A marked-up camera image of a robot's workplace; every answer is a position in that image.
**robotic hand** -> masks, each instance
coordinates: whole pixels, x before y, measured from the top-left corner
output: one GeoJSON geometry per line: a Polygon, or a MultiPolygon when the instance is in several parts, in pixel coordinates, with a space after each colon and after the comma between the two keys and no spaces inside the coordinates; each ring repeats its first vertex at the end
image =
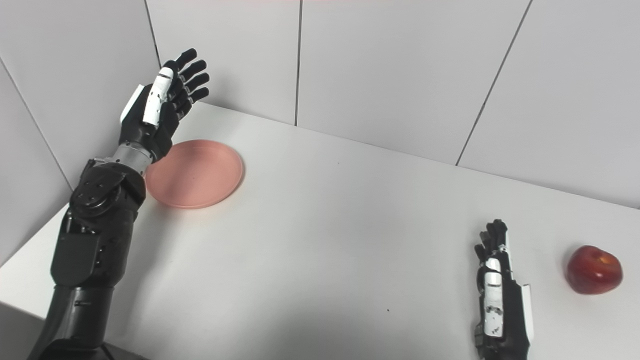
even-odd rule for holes
{"type": "Polygon", "coordinates": [[[475,246],[480,259],[477,286],[480,291],[480,323],[476,348],[484,360],[526,360],[533,340],[531,288],[513,278],[507,226],[499,219],[480,233],[475,246]]]}
{"type": "Polygon", "coordinates": [[[209,94],[194,49],[138,86],[121,116],[111,158],[92,159],[69,200],[51,265],[56,287],[44,327],[28,360],[113,360],[104,344],[113,287],[124,275],[133,223],[146,196],[142,175],[167,155],[191,105],[209,94]]]}

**tabletop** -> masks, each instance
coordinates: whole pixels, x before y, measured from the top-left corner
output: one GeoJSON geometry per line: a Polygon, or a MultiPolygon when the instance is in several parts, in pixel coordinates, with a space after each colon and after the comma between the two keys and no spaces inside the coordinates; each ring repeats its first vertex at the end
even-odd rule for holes
{"type": "MultiPolygon", "coordinates": [[[[196,138],[233,147],[244,179],[204,209],[148,197],[111,306],[116,346],[153,360],[476,359],[473,245],[501,218],[532,286],[529,359],[637,356],[636,209],[207,104],[174,136],[196,138]],[[619,288],[571,290],[563,264],[583,244],[618,256],[619,288]]],[[[0,301],[46,315],[62,214],[0,268],[0,301]]]]}

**pink plate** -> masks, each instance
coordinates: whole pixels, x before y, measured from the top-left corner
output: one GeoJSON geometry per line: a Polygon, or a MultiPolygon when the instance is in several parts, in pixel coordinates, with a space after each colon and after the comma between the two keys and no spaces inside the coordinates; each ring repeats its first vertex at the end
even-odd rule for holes
{"type": "Polygon", "coordinates": [[[231,195],[242,179],[240,155],[229,146],[210,140],[174,145],[166,157],[149,166],[147,190],[163,204],[199,209],[231,195]]]}

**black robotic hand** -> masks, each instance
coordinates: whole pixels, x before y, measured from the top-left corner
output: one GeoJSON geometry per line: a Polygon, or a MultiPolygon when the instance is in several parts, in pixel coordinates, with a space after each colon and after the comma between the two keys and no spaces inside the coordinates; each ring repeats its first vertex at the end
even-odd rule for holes
{"type": "Polygon", "coordinates": [[[164,63],[153,84],[136,89],[122,112],[120,145],[133,144],[147,151],[152,162],[167,155],[180,119],[194,102],[209,95],[209,89],[200,88],[209,81],[209,75],[202,72],[207,68],[204,60],[183,70],[197,55],[195,49],[183,52],[164,63]]]}
{"type": "Polygon", "coordinates": [[[496,219],[486,225],[480,238],[482,243],[474,248],[480,259],[478,354],[485,360],[526,360],[533,340],[531,290],[513,278],[507,226],[496,219]]]}

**black forearm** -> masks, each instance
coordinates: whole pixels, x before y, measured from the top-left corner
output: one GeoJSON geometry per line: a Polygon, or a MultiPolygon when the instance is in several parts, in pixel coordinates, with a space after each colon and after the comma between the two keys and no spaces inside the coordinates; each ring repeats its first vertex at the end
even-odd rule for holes
{"type": "Polygon", "coordinates": [[[145,199],[138,170],[109,160],[91,160],[72,194],[51,265],[56,288],[28,360],[102,345],[113,287],[124,275],[133,223],[145,199]]]}

